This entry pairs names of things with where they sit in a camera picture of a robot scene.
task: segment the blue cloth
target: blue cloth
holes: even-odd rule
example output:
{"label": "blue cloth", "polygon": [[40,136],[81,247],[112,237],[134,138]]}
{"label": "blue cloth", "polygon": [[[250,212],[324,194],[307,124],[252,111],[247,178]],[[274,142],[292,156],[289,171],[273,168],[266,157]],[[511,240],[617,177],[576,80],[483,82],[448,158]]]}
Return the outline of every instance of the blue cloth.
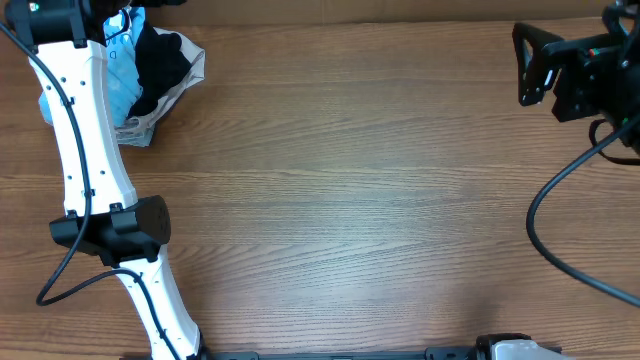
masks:
{"label": "blue cloth", "polygon": [[[125,9],[129,12],[131,24],[129,30],[107,41],[107,94],[111,105],[111,115],[116,127],[122,126],[129,115],[129,109],[142,96],[142,87],[138,84],[135,46],[144,27],[145,12],[142,7]],[[105,37],[121,31],[125,25],[122,13],[104,23]],[[52,123],[51,111],[44,93],[38,100],[45,121]]]}

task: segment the pile of cloth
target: pile of cloth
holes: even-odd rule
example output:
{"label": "pile of cloth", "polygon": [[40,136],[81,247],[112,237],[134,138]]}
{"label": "pile of cloth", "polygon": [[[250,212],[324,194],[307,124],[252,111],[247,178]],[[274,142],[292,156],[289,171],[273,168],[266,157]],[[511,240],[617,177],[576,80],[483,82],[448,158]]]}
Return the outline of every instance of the pile of cloth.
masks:
{"label": "pile of cloth", "polygon": [[[149,146],[156,123],[180,95],[204,80],[205,52],[184,35],[152,27],[142,7],[108,19],[107,92],[119,144]],[[38,100],[52,124],[47,98]]]}

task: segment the wooden tabletop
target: wooden tabletop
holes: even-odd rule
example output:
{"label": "wooden tabletop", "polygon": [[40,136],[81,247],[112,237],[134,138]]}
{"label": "wooden tabletop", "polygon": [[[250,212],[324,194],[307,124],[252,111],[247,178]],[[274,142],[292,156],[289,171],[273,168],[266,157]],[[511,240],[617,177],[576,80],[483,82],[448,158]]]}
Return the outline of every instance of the wooden tabletop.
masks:
{"label": "wooden tabletop", "polygon": [[[176,28],[206,49],[207,79],[151,147],[122,154],[138,195],[169,205],[173,272],[214,351],[423,350],[523,332],[579,358],[637,358],[640,311],[556,270],[526,236],[530,201],[589,147],[589,122],[558,123],[552,94],[518,105],[512,26]],[[0,49],[0,359],[146,353],[116,279],[35,305],[66,251],[48,230],[63,214],[60,160],[32,69],[1,37]],[[639,182],[640,169],[589,162],[542,205],[541,237],[640,294]],[[54,292],[103,270],[78,254]]]}

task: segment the table surface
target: table surface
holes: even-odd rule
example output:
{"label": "table surface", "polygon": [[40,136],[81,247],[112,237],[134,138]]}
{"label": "table surface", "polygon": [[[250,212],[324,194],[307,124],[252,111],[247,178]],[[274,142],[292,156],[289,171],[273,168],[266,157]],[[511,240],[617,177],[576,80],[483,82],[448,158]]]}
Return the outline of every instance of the table surface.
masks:
{"label": "table surface", "polygon": [[[122,155],[139,196],[168,203],[173,272],[214,351],[420,350],[523,332],[579,358],[637,358],[640,312],[527,239],[531,199],[589,147],[588,120],[559,124],[552,94],[518,105],[512,25],[175,29],[206,49],[207,79],[151,147]],[[31,68],[0,48],[0,359],[146,353],[116,279],[35,305],[66,250],[48,232],[63,213],[60,160]],[[559,256],[636,293],[639,179],[595,159],[537,222]],[[54,292],[103,270],[78,254]]]}

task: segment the wooden table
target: wooden table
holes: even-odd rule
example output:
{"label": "wooden table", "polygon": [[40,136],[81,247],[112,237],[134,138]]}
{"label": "wooden table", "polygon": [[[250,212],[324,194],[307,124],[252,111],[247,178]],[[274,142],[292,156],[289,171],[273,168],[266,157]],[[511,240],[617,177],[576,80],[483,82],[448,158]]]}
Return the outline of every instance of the wooden table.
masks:
{"label": "wooden table", "polygon": [[[532,197],[589,147],[588,121],[559,124],[552,94],[518,105],[511,28],[176,28],[206,48],[207,79],[153,146],[122,153],[139,196],[169,205],[173,272],[213,350],[418,350],[517,331],[579,358],[637,358],[640,312],[553,268],[525,234]],[[31,68],[0,48],[0,359],[148,352],[115,279],[35,305],[66,251],[48,230],[60,160]],[[637,168],[589,162],[543,204],[542,238],[640,293],[638,182]],[[54,291],[102,270],[79,254]]]}

